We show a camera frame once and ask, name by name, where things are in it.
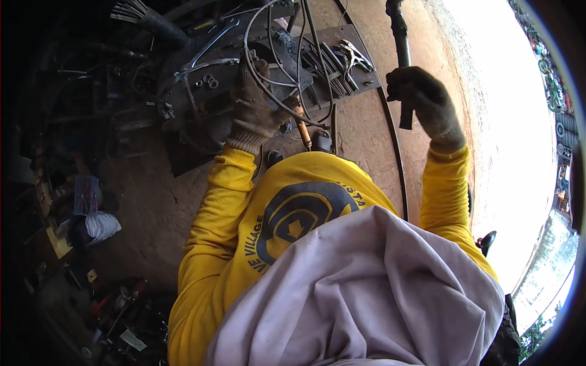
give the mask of plastic bag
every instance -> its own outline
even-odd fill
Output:
[[[94,216],[86,216],[86,230],[96,240],[105,240],[122,230],[116,216],[98,211]]]

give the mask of metal clamp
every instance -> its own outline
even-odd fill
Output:
[[[345,70],[346,75],[350,73],[350,69],[354,65],[360,66],[367,73],[375,71],[374,65],[350,41],[342,39],[340,41],[340,48],[346,50],[350,56],[350,62],[348,62]]]

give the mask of wooden handle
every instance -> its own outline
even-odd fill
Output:
[[[310,148],[311,138],[309,137],[309,131],[307,131],[307,126],[305,125],[305,122],[297,119],[295,120],[295,122],[297,122],[297,128],[299,129],[301,140],[303,140],[303,145],[306,148]]]

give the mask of dirt floor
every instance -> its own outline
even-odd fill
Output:
[[[439,78],[448,89],[472,149],[475,163],[469,175],[471,186],[473,189],[482,187],[484,192],[487,190],[486,184],[476,184],[475,181],[478,178],[476,169],[480,166],[488,171],[488,161],[492,159],[492,155],[485,155],[482,164],[477,163],[481,161],[476,156],[478,149],[475,146],[481,139],[478,115],[484,113],[484,106],[478,100],[469,98],[470,85],[473,85],[469,78],[465,79],[469,83],[468,89],[462,85],[461,74],[464,71],[462,67],[458,69],[456,64],[460,55],[452,53],[454,35],[451,38],[446,36],[440,26],[441,19],[438,20],[437,8],[432,4],[437,2],[441,1],[409,0],[403,3],[411,59],[413,64]],[[310,3],[317,29],[335,27],[339,22],[344,24],[343,19],[340,21],[342,14],[334,1],[312,0]],[[397,57],[391,23],[384,13],[385,0],[350,0],[349,4],[348,13],[386,87],[385,75],[397,67]],[[470,100],[476,103],[470,106]],[[403,157],[409,221],[417,225],[422,192],[421,175],[429,139],[415,121],[412,131],[399,130],[400,104],[392,102],[389,106],[398,130]],[[206,176],[213,162],[174,178],[160,133],[155,129],[145,129],[137,134],[140,136],[133,137],[133,141],[141,144],[138,149],[143,149],[146,154],[110,159],[101,167],[100,176],[107,183],[105,188],[119,194],[120,210],[117,217],[122,231],[96,245],[91,254],[95,261],[94,267],[105,279],[143,276],[155,288],[171,289],[176,286],[178,266],[183,257],[182,246],[189,236],[190,224],[205,192]],[[291,136],[297,138],[299,135],[294,130]],[[290,156],[303,151],[301,143],[292,138],[285,135],[271,140],[265,146],[265,152],[278,149],[285,156]],[[340,155],[355,161],[367,172],[388,195],[397,211],[402,212],[398,168],[376,90],[357,95],[338,105],[338,141]],[[478,211],[486,211],[486,206],[489,206],[487,201],[490,202],[490,198],[485,197],[482,200],[483,210]],[[487,211],[487,215],[494,216],[496,208],[491,207],[491,210]],[[473,217],[473,220],[483,222],[479,226],[482,231],[473,230],[475,235],[484,234],[485,227],[491,226],[492,222],[483,220],[483,215],[475,214]]]

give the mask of left hand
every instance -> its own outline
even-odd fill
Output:
[[[254,62],[255,69],[265,78],[271,73],[265,60]],[[253,79],[244,57],[240,58],[239,72],[234,86],[232,130],[226,143],[234,149],[258,155],[260,146],[274,136],[291,115],[282,109],[273,111],[264,99],[262,89]]]

